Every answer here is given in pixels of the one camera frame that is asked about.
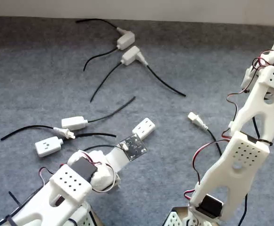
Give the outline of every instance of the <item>white wall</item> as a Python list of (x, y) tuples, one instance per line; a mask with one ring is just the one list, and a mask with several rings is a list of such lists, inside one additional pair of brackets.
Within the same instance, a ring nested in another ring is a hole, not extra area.
[(0, 16), (274, 25), (274, 0), (0, 0)]

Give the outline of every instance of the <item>black cable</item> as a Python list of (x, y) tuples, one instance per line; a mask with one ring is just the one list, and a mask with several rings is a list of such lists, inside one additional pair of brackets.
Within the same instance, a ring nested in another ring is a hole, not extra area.
[(71, 221), (74, 224), (74, 226), (78, 226), (77, 222), (73, 220), (72, 218), (69, 218), (68, 221)]
[(112, 148), (114, 148), (114, 147), (117, 147), (117, 146), (115, 146), (115, 145), (95, 145), (95, 146), (88, 147), (88, 148), (84, 149), (83, 151), (86, 152), (88, 150), (91, 150), (91, 149), (97, 148), (97, 147), (112, 147)]
[(107, 20), (104, 20), (104, 19), (99, 19), (99, 18), (82, 19), (82, 20), (77, 20), (77, 21), (75, 21), (75, 22), (76, 22), (77, 24), (79, 24), (79, 23), (89, 22), (89, 21), (93, 21), (93, 20), (103, 21), (103, 22), (105, 22), (105, 23), (111, 25), (112, 27), (117, 28), (117, 26), (114, 25), (114, 24), (112, 24), (111, 22), (109, 22), (109, 21), (107, 21)]
[[(212, 134), (211, 130), (207, 129), (207, 131), (210, 133), (210, 135), (211, 135), (213, 141), (217, 141), (216, 138), (215, 138), (215, 136)], [(219, 152), (219, 154), (220, 154), (220, 156), (221, 156), (221, 155), (222, 155), (221, 148), (220, 148), (220, 146), (219, 146), (218, 143), (215, 143), (215, 144), (216, 144), (217, 150), (218, 150), (218, 152)]]
[(260, 133), (259, 133), (259, 130), (258, 130), (258, 127), (257, 127), (255, 116), (252, 117), (252, 120), (253, 120), (253, 124), (254, 124), (254, 127), (255, 127), (255, 131), (257, 133), (257, 137), (258, 137), (258, 139), (260, 139)]
[(111, 133), (81, 133), (81, 134), (76, 134), (75, 138), (77, 138), (77, 137), (89, 137), (89, 136), (94, 136), (94, 135), (117, 137), (117, 135), (111, 134)]
[(12, 135), (18, 133), (18, 132), (21, 132), (23, 130), (26, 130), (26, 129), (30, 129), (30, 128), (36, 128), (36, 127), (40, 127), (40, 128), (48, 128), (48, 129), (53, 129), (53, 127), (51, 126), (44, 126), (44, 125), (31, 125), (31, 126), (25, 126), (23, 128), (20, 128), (20, 129), (17, 129), (9, 134), (7, 134), (6, 136), (2, 137), (0, 140), (5, 140), (9, 137), (11, 137)]
[(240, 226), (242, 224), (243, 219), (245, 218), (247, 206), (248, 206), (248, 194), (246, 194), (245, 199), (244, 199), (244, 212), (243, 212), (243, 215), (238, 223), (238, 226)]
[(108, 114), (104, 117), (101, 117), (99, 119), (94, 119), (94, 120), (90, 120), (89, 122), (95, 122), (95, 121), (99, 121), (99, 120), (102, 120), (102, 119), (106, 119), (106, 118), (109, 118), (111, 116), (113, 116), (114, 114), (120, 112), (123, 108), (125, 108), (126, 106), (128, 106), (131, 102), (133, 102), (134, 100), (136, 99), (136, 97), (133, 97), (132, 99), (130, 99), (128, 102), (126, 102), (124, 105), (122, 105), (121, 107), (119, 107), (117, 110), (115, 110), (113, 113), (111, 114)]
[(101, 54), (98, 54), (98, 55), (96, 55), (96, 56), (91, 57), (90, 59), (88, 59), (88, 60), (86, 61), (83, 71), (86, 70), (86, 65), (87, 65), (91, 60), (93, 60), (93, 59), (95, 59), (95, 58), (97, 58), (97, 57), (101, 57), (101, 56), (108, 55), (108, 54), (110, 54), (110, 53), (116, 51), (117, 49), (118, 49), (118, 48), (116, 47), (116, 48), (113, 48), (112, 50), (110, 50), (109, 52), (101, 53)]
[(118, 64), (117, 64), (109, 73), (108, 73), (108, 75), (104, 78), (104, 80), (100, 83), (100, 85), (97, 87), (96, 91), (93, 93), (93, 95), (92, 95), (92, 97), (91, 97), (91, 99), (90, 99), (90, 103), (93, 101), (93, 99), (94, 99), (96, 93), (98, 92), (98, 90), (100, 89), (100, 87), (103, 85), (103, 83), (108, 79), (109, 75), (112, 74), (112, 72), (113, 72), (116, 68), (118, 68), (121, 64), (122, 64), (122, 63), (119, 62), (119, 63), (118, 63)]
[[(13, 217), (14, 215), (16, 215), (34, 197), (34, 195), (36, 193), (38, 193), (39, 190), (41, 190), (41, 189), (42, 189), (42, 187), (40, 187), (36, 191), (34, 191), (19, 207), (17, 207), (11, 214), (9, 214), (9, 216)], [(3, 225), (6, 222), (7, 222), (6, 219), (2, 219), (0, 221), (0, 226)]]
[(18, 206), (20, 206), (20, 202), (17, 200), (17, 198), (14, 196), (14, 194), (12, 194), (11, 191), (8, 191), (8, 194), (12, 197), (12, 199), (16, 202), (16, 204), (18, 204)]
[(186, 97), (186, 94), (183, 94), (179, 91), (177, 91), (176, 89), (172, 88), (170, 85), (168, 85), (166, 82), (164, 82), (159, 76), (157, 76), (157, 74), (150, 68), (149, 65), (147, 65), (147, 68), (150, 70), (150, 72), (161, 82), (163, 83), (165, 86), (167, 86), (169, 89), (173, 90), (174, 92), (176, 92), (177, 94)]

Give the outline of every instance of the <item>white plastic bracket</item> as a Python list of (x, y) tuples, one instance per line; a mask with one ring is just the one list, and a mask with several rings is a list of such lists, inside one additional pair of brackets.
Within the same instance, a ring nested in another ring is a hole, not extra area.
[[(40, 226), (62, 226), (91, 191), (92, 186), (86, 180), (68, 165), (63, 165), (13, 217), (13, 221), (17, 225), (39, 221)], [(61, 196), (64, 201), (55, 206), (57, 198)]]
[(206, 194), (216, 188), (228, 188), (227, 201), (222, 207), (220, 220), (228, 220), (249, 192), (257, 170), (269, 155), (269, 148), (262, 142), (253, 143), (247, 135), (236, 131), (220, 159), (208, 169), (190, 200), (189, 210), (209, 222), (210, 218), (196, 210)]
[(263, 132), (261, 139), (272, 141), (274, 138), (274, 97), (271, 104), (264, 101), (268, 90), (274, 95), (274, 66), (267, 66), (254, 85), (247, 101), (239, 110), (236, 119), (231, 126), (231, 135), (240, 131), (243, 125), (257, 114), (262, 116)]

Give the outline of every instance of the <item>white electrical plug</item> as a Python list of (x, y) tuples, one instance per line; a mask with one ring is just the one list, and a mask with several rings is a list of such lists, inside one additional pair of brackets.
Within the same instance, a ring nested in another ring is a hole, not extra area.
[(74, 133), (71, 132), (69, 129), (61, 129), (61, 128), (54, 127), (53, 130), (57, 132), (59, 135), (62, 135), (67, 139), (69, 138), (75, 139)]
[(208, 126), (204, 124), (203, 120), (198, 115), (194, 114), (193, 112), (189, 113), (188, 118), (192, 121), (192, 123), (199, 126), (200, 128), (204, 130), (208, 129)]
[(143, 140), (145, 139), (152, 131), (154, 131), (156, 125), (149, 119), (145, 118), (140, 122), (133, 130), (133, 134), (137, 134), (138, 137)]
[(122, 34), (122, 36), (117, 40), (117, 48), (124, 50), (135, 42), (135, 35), (131, 31), (127, 31), (117, 28), (117, 31)]
[(140, 52), (140, 49), (136, 46), (133, 46), (122, 55), (121, 63), (128, 66), (135, 60), (140, 61), (144, 66), (148, 65), (144, 56)]
[(35, 143), (35, 148), (37, 150), (39, 157), (44, 157), (46, 155), (52, 154), (61, 150), (61, 145), (63, 144), (63, 140), (58, 137), (50, 137), (45, 140), (41, 140)]
[(62, 119), (63, 129), (78, 130), (86, 127), (87, 124), (88, 120), (85, 120), (83, 116)]

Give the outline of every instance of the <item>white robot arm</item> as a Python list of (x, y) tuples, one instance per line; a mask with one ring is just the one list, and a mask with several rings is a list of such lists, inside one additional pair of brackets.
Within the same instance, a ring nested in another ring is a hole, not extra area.
[[(257, 170), (269, 155), (269, 146), (274, 138), (274, 51), (266, 56), (267, 60), (263, 59), (270, 62), (261, 60), (265, 66), (258, 71), (253, 85), (248, 87), (251, 93), (244, 107), (230, 123), (231, 138), (223, 155), (195, 186), (188, 208), (189, 215), (183, 219), (183, 225), (194, 219), (201, 225), (229, 220), (249, 192)], [(255, 76), (253, 71), (252, 67), (247, 69), (242, 88)], [(272, 94), (271, 104), (264, 101), (267, 92)], [(258, 114), (262, 116), (263, 132), (259, 139), (255, 139), (242, 133), (241, 129)], [(226, 202), (208, 194), (222, 186), (228, 188)]]
[(0, 221), (11, 226), (97, 225), (86, 197), (119, 184), (127, 163), (147, 152), (142, 139), (155, 129), (146, 118), (110, 153), (77, 151), (21, 209)]

